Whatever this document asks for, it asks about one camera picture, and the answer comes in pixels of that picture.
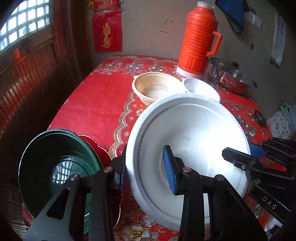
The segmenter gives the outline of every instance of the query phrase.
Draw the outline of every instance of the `metal bolt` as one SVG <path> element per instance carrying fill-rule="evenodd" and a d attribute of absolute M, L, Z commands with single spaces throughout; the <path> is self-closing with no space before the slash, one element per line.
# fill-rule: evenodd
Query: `metal bolt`
<path fill-rule="evenodd" d="M 183 172 L 189 173 L 189 172 L 191 172 L 191 168 L 190 167 L 183 167 Z"/>
<path fill-rule="evenodd" d="M 78 178 L 79 178 L 78 174 L 73 174 L 73 175 L 70 176 L 71 181 L 76 181 Z"/>
<path fill-rule="evenodd" d="M 104 168 L 104 172 L 110 172 L 110 171 L 112 171 L 112 167 L 105 167 Z"/>
<path fill-rule="evenodd" d="M 260 181 L 260 179 L 255 179 L 254 182 L 255 182 L 255 184 L 259 185 L 261 181 Z"/>
<path fill-rule="evenodd" d="M 219 181 L 224 181 L 224 179 L 225 179 L 225 177 L 224 177 L 223 175 L 221 175 L 221 174 L 218 174 L 218 175 L 216 176 L 216 178 L 217 178 Z"/>

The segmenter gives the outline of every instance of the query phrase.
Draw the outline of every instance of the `calendar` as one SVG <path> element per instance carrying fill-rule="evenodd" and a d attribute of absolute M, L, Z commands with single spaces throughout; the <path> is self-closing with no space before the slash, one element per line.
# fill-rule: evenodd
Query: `calendar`
<path fill-rule="evenodd" d="M 275 10 L 274 39 L 270 63 L 277 69 L 281 66 L 285 47 L 286 25 L 281 15 Z"/>

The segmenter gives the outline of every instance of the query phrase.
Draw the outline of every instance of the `small white bowl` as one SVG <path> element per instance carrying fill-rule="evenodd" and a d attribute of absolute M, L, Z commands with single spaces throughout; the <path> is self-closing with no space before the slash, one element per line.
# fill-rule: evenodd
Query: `small white bowl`
<path fill-rule="evenodd" d="M 147 72 L 134 76 L 132 88 L 146 106 L 166 96 L 186 91 L 180 80 L 160 72 Z"/>
<path fill-rule="evenodd" d="M 217 91 L 202 80 L 195 78 L 185 78 L 182 80 L 182 83 L 185 86 L 187 92 L 203 95 L 218 102 L 221 100 Z"/>

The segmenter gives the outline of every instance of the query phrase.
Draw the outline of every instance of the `red paper hanging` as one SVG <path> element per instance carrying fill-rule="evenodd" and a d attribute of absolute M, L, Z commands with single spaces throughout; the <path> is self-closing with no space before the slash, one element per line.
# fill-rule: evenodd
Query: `red paper hanging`
<path fill-rule="evenodd" d="M 112 11 L 119 9 L 118 0 L 94 0 L 94 11 L 95 12 L 104 12 Z"/>
<path fill-rule="evenodd" d="M 95 14 L 93 33 L 96 52 L 122 51 L 121 10 Z"/>

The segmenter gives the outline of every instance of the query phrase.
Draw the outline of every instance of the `window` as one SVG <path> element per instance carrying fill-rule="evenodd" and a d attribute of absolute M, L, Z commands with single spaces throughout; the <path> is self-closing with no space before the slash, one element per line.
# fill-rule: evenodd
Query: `window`
<path fill-rule="evenodd" d="M 63 184 L 72 174 L 77 171 L 77 166 L 72 161 L 63 161 L 55 167 L 52 182 Z"/>
<path fill-rule="evenodd" d="M 0 52 L 51 23 L 51 0 L 23 1 L 0 31 Z"/>

